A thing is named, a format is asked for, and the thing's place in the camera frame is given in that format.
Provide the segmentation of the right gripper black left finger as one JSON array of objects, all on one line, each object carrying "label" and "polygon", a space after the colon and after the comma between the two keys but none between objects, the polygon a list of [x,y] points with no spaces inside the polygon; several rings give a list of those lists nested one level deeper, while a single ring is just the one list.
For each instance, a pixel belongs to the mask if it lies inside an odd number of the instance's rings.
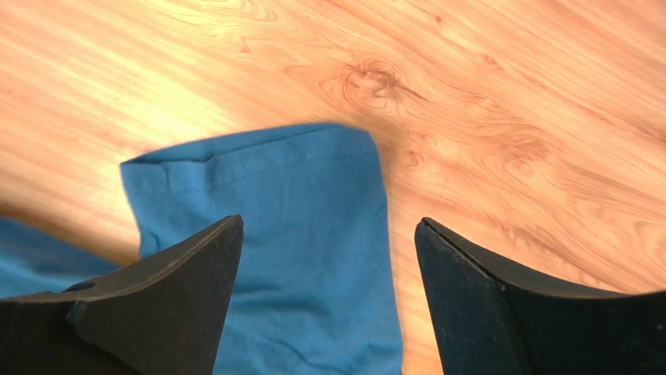
[{"label": "right gripper black left finger", "polygon": [[60,293],[2,299],[2,373],[212,373],[243,239],[228,216]]}]

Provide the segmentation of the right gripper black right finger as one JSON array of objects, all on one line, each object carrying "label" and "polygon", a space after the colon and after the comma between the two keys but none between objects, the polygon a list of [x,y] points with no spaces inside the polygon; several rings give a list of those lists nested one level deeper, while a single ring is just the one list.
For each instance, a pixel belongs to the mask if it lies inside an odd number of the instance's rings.
[{"label": "right gripper black right finger", "polygon": [[629,295],[553,277],[430,218],[414,241],[445,373],[664,373],[663,291]]}]

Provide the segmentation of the teal blue t shirt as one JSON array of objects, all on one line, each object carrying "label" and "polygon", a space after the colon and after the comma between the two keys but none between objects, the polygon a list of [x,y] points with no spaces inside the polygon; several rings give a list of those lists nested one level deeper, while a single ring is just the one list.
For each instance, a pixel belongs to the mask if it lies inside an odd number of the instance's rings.
[{"label": "teal blue t shirt", "polygon": [[[378,150],[323,123],[163,148],[120,166],[142,260],[228,216],[244,223],[210,374],[398,374],[403,340]],[[1,221],[1,301],[122,267]]]}]

